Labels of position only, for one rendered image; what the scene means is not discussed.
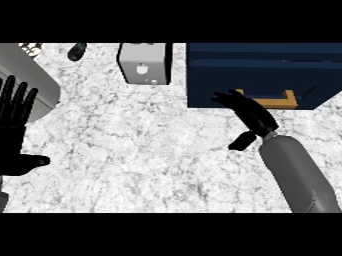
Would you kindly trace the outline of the small dark oval object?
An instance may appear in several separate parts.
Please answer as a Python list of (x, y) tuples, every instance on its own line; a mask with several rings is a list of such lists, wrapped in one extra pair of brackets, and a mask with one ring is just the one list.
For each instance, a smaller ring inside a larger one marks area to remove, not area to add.
[(87, 44), (77, 43), (68, 52), (68, 59), (71, 61), (78, 61), (84, 56), (86, 49), (87, 49)]

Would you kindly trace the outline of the large grey appliance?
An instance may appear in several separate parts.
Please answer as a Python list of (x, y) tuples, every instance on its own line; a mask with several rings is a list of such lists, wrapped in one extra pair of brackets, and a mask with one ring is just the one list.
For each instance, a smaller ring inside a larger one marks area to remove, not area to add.
[(27, 82), (28, 89), (39, 89), (30, 115), (34, 122), (56, 108), (61, 86), (22, 48), (15, 43), (0, 43), (0, 78), (6, 80), (11, 75), (16, 77), (16, 84)]

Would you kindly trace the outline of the dark blue drawer cabinet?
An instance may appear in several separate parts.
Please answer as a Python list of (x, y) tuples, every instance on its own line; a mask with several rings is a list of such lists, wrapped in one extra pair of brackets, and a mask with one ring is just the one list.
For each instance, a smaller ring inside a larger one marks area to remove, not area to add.
[(217, 92), (241, 89), (256, 99), (290, 90), (300, 110), (316, 109), (342, 91), (342, 43), (189, 43), (191, 108), (217, 108)]

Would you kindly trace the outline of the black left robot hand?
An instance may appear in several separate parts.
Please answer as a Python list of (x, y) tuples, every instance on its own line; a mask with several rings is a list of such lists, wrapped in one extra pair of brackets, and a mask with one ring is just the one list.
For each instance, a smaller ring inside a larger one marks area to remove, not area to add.
[(47, 156), (21, 153), (39, 89), (27, 91), (27, 82), (19, 87), (15, 84), (14, 75), (0, 78), (0, 176), (22, 176), (50, 164)]

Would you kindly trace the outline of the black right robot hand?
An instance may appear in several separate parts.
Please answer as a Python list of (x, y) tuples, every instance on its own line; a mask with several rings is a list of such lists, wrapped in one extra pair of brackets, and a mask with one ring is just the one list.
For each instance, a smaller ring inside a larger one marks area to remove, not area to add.
[(229, 145), (231, 150), (244, 151), (259, 137), (266, 138), (278, 130), (278, 122), (262, 104), (238, 91), (231, 90), (228, 94), (216, 92), (214, 95), (213, 101), (235, 111), (238, 118), (248, 127), (248, 131)]

